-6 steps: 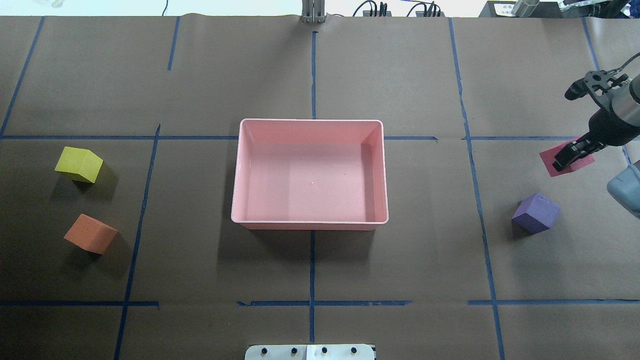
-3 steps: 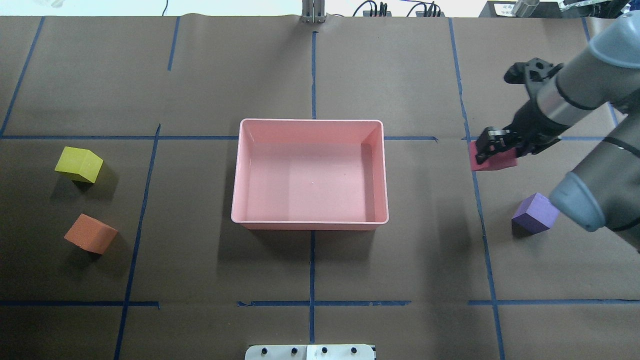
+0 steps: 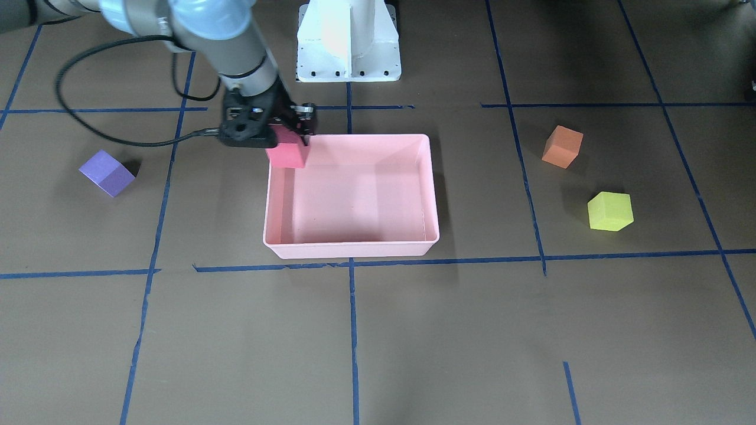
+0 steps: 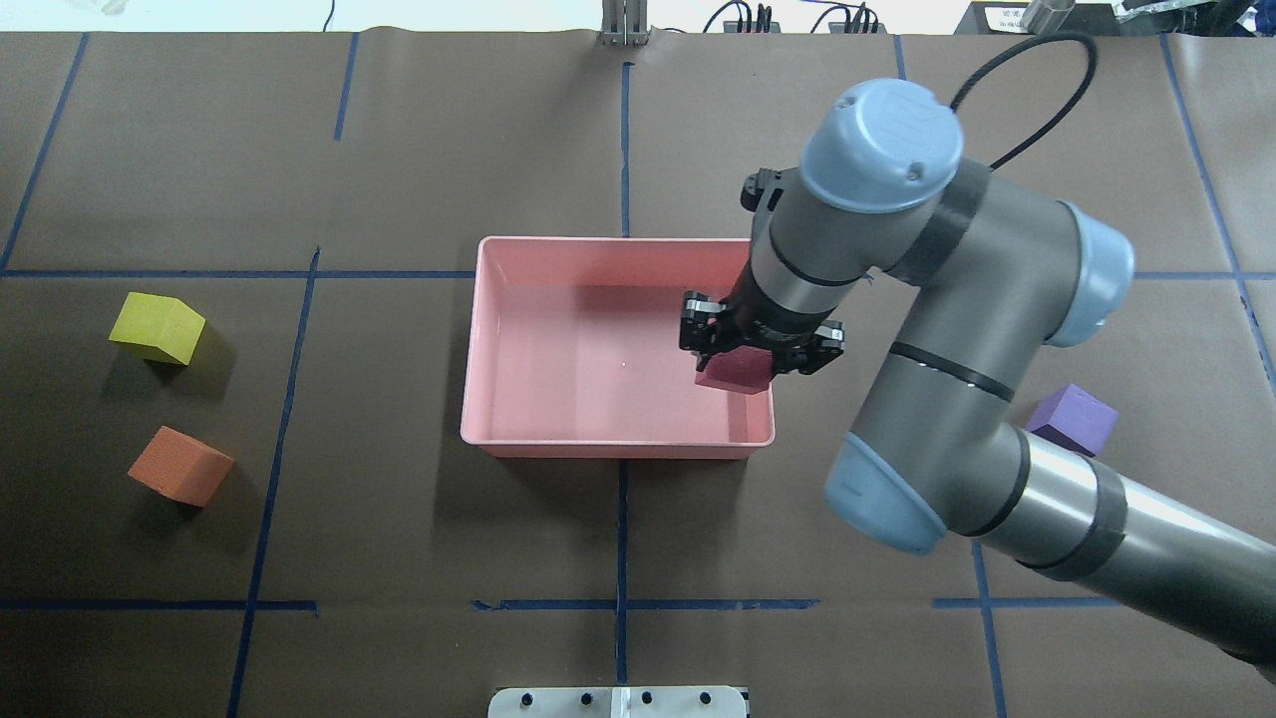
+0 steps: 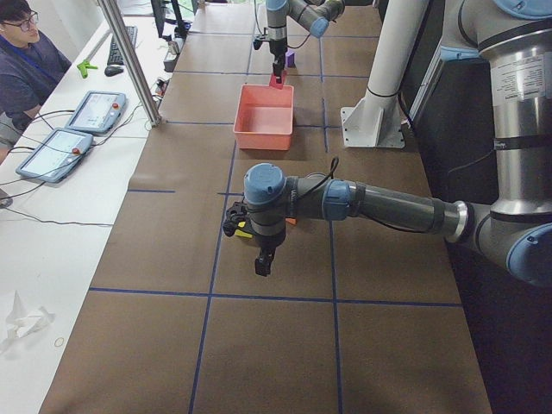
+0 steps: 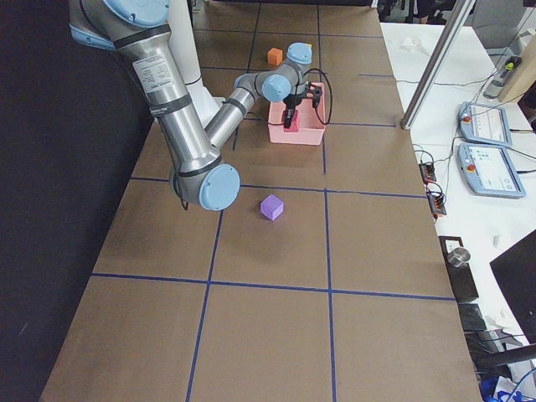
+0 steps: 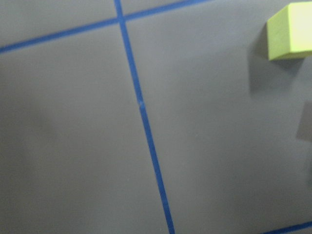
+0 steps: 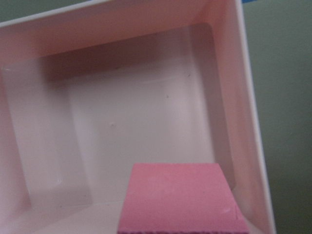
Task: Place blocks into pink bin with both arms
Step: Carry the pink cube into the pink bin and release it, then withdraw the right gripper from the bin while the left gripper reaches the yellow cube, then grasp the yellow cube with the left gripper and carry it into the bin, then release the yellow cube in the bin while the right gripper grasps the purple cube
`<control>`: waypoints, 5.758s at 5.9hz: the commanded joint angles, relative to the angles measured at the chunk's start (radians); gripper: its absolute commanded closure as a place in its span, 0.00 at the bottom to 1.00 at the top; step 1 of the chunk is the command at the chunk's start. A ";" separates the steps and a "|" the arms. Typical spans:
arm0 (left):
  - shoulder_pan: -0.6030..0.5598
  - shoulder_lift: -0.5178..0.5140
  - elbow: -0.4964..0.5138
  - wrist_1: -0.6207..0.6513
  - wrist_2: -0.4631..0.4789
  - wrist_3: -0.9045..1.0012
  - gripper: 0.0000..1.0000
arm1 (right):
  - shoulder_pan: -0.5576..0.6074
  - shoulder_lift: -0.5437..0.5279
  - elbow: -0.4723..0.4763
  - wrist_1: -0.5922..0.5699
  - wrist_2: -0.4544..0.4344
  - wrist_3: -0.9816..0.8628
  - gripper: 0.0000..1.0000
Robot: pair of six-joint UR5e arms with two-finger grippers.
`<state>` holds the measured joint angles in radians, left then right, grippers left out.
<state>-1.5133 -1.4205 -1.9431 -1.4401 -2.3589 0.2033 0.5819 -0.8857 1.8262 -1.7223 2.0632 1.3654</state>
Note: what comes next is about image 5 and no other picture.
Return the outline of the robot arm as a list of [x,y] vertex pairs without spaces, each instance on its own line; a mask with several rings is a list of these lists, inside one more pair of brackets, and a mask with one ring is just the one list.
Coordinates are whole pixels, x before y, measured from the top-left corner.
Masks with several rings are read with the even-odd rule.
[[273,55],[270,86],[282,89],[285,84],[287,18],[290,17],[310,35],[320,38],[329,23],[343,14],[345,7],[344,1],[266,1],[267,27],[255,39],[254,49],[257,50],[263,42],[269,45],[270,53]]
[[[268,28],[254,48],[269,43],[273,75],[283,84],[288,16],[320,38],[346,6],[371,2],[267,1]],[[365,97],[343,108],[346,147],[391,144],[386,113],[400,93],[428,4],[389,1]],[[246,223],[260,247],[256,274],[270,274],[286,218],[363,216],[399,231],[444,235],[516,279],[551,286],[551,1],[446,1],[439,47],[443,61],[482,58],[490,64],[498,199],[490,206],[447,203],[334,179],[333,160],[328,174],[304,178],[257,164],[245,174],[243,202],[226,211],[223,225],[231,236],[231,226]]]

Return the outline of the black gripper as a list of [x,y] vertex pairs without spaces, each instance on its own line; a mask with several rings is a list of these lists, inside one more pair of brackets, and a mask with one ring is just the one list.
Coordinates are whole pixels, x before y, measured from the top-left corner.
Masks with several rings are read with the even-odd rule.
[[272,235],[263,235],[253,231],[253,236],[254,241],[260,248],[260,255],[254,261],[255,273],[259,276],[268,276],[271,274],[276,249],[285,241],[286,230],[282,229]]
[[287,52],[287,39],[271,39],[269,41],[270,52],[274,56],[273,76],[279,80],[279,84],[285,83],[285,53]]

